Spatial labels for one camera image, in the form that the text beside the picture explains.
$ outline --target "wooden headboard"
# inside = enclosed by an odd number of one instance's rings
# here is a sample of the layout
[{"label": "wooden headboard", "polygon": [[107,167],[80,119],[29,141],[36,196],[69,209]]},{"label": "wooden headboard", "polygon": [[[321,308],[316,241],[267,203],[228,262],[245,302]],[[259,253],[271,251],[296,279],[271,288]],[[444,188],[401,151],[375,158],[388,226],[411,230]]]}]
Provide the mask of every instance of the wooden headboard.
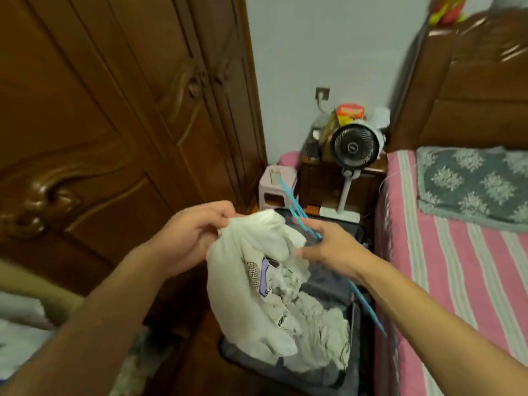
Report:
[{"label": "wooden headboard", "polygon": [[528,9],[428,28],[387,149],[528,149]]}]

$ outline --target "fan base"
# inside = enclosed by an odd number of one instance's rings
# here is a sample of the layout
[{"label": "fan base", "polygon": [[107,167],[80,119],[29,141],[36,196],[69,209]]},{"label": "fan base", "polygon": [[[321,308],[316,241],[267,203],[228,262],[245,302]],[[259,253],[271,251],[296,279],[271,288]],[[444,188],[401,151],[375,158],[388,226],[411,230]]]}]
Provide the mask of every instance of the fan base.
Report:
[{"label": "fan base", "polygon": [[319,215],[325,218],[340,219],[341,221],[353,222],[359,224],[361,220],[360,213],[354,211],[343,211],[338,213],[335,208],[321,207]]}]

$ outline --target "nightstand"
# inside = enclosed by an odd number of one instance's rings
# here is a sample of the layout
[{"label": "nightstand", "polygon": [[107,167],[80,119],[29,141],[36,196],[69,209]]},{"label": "nightstand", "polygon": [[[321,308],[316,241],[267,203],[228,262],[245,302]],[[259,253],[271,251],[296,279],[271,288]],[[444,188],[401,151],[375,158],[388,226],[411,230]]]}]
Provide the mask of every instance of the nightstand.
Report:
[{"label": "nightstand", "polygon": [[[362,216],[371,214],[386,174],[386,155],[363,168],[360,177],[352,181],[345,209],[358,212]],[[341,167],[337,163],[310,160],[306,154],[306,146],[303,146],[298,188],[301,207],[315,205],[336,208],[344,182]]]}]

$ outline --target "pink striped bedsheet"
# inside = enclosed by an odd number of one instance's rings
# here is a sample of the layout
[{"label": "pink striped bedsheet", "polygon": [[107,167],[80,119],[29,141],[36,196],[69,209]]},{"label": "pink striped bedsheet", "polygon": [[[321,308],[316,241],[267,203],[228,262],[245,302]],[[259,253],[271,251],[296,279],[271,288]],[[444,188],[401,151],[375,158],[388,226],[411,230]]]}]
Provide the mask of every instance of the pink striped bedsheet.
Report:
[{"label": "pink striped bedsheet", "polygon": [[[528,234],[422,213],[414,152],[393,152],[388,159],[376,207],[376,253],[528,365]],[[441,395],[409,343],[381,319],[389,333],[376,334],[376,394]]]}]

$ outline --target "wardrobe door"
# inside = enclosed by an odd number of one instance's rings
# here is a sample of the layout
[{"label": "wardrobe door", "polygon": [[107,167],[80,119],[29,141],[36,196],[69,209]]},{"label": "wardrobe door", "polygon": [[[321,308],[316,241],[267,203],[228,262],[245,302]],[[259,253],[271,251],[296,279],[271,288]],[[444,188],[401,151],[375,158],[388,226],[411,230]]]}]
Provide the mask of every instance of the wardrobe door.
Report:
[{"label": "wardrobe door", "polygon": [[212,85],[244,199],[250,203],[266,155],[250,79],[237,0],[175,0],[193,57],[203,61]]},{"label": "wardrobe door", "polygon": [[[67,0],[29,3],[0,0],[0,257],[86,295],[185,204],[151,143],[116,130],[142,128],[98,55],[84,58],[91,42]],[[113,100],[104,109],[95,88]]]},{"label": "wardrobe door", "polygon": [[172,0],[71,0],[188,204],[242,208],[233,162]]}]

